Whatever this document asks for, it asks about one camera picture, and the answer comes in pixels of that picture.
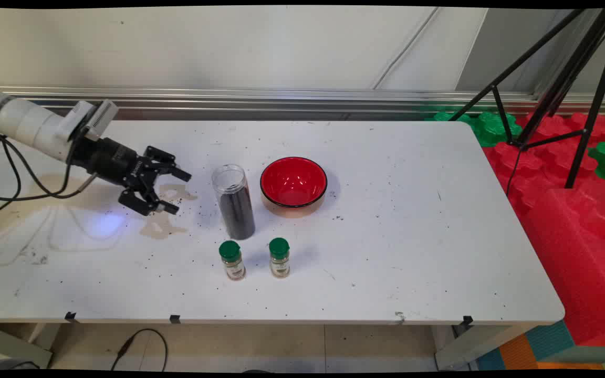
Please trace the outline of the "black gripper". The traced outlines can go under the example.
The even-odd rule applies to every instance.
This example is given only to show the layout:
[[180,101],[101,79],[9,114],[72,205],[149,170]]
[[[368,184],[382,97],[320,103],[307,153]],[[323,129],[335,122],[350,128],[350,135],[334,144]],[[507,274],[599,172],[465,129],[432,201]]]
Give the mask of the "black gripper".
[[[74,142],[74,165],[110,184],[124,187],[118,198],[122,206],[145,217],[153,212],[176,215],[178,206],[161,200],[154,191],[153,181],[142,181],[142,158],[135,150],[109,138],[93,141],[81,137]],[[158,175],[170,174],[183,182],[192,179],[192,174],[182,170],[171,153],[148,146],[144,158],[145,168]]]

